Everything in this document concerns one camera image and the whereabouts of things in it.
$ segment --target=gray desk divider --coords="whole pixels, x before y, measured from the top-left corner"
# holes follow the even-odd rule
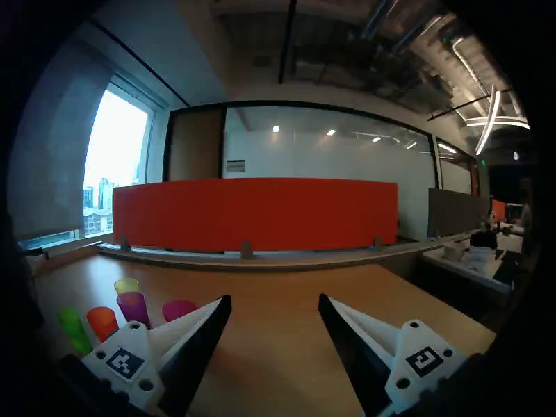
[[[442,237],[477,229],[489,217],[488,197],[429,188],[428,236]]]

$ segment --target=plastic cup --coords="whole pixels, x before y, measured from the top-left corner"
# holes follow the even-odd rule
[[[134,278],[122,278],[114,283],[114,288],[118,295],[124,293],[137,293],[139,291],[139,283],[137,279]]]
[[[91,342],[85,333],[79,312],[73,307],[60,311],[58,319],[64,332],[69,336],[73,346],[81,353],[88,354],[92,351]]]
[[[188,300],[175,300],[164,304],[162,307],[162,315],[166,322],[171,322],[195,310],[197,310],[197,306],[194,302]]]
[[[115,333],[117,326],[116,315],[108,307],[95,307],[87,313],[87,320],[101,342]]]
[[[145,303],[143,294],[137,292],[123,293],[117,296],[116,301],[127,321],[138,321],[147,326],[148,329],[151,328],[147,303]]]

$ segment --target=yellow cup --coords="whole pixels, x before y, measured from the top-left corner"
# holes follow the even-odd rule
[[[139,283],[134,278],[118,279],[114,283],[114,288],[118,295],[123,293],[137,293],[139,292]]]

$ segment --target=pink cup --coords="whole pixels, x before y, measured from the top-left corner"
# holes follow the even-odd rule
[[[194,302],[188,300],[175,300],[164,304],[162,307],[162,315],[166,322],[171,322],[195,310],[197,310],[197,306]]]

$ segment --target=purple cup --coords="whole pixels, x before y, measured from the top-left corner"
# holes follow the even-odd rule
[[[123,293],[116,298],[117,305],[127,321],[138,321],[151,328],[145,296],[141,293]]]

